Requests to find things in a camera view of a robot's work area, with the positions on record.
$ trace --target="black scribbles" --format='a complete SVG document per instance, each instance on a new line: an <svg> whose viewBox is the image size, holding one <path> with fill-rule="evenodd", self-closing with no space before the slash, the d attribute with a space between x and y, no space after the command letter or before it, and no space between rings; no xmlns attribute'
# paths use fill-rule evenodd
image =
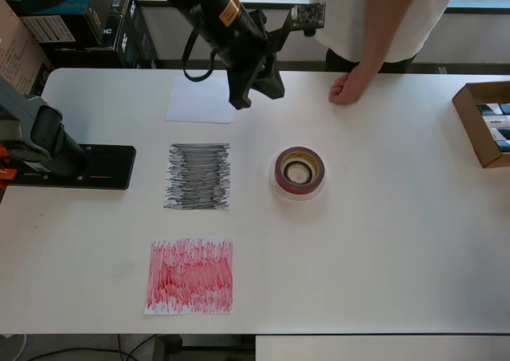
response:
<svg viewBox="0 0 510 361"><path fill-rule="evenodd" d="M216 210L230 204L230 143L170 145L165 208Z"/></svg>

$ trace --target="roll of tape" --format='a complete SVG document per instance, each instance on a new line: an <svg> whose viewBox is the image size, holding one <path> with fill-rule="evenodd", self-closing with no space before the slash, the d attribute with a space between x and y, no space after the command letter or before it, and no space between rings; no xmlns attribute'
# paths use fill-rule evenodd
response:
<svg viewBox="0 0 510 361"><path fill-rule="evenodd" d="M324 187L324 162L309 148L290 147L273 160L269 176L279 195L290 200L307 200Z"/></svg>

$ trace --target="red scribbles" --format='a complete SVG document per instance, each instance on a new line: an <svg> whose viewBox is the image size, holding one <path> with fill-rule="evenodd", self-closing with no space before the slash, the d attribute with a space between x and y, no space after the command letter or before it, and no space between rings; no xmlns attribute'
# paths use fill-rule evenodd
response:
<svg viewBox="0 0 510 361"><path fill-rule="evenodd" d="M232 256L229 239L154 241L145 312L232 312Z"/></svg>

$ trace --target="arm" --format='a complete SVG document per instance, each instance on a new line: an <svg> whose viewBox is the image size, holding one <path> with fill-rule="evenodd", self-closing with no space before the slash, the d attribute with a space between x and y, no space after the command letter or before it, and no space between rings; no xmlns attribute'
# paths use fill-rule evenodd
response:
<svg viewBox="0 0 510 361"><path fill-rule="evenodd" d="M367 0L362 64L383 66L391 42L413 0Z"/></svg>
<svg viewBox="0 0 510 361"><path fill-rule="evenodd" d="M331 87L330 99L356 102L383 66L391 43L413 0L367 0L363 56L359 65Z"/></svg>

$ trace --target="person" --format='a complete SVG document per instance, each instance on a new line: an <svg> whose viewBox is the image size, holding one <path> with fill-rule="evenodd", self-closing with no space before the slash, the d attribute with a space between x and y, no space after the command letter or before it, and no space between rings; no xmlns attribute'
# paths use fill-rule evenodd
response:
<svg viewBox="0 0 510 361"><path fill-rule="evenodd" d="M361 98L376 73L404 73L450 0L310 0L326 2L316 38L329 50L326 70L345 72L330 101Z"/></svg>

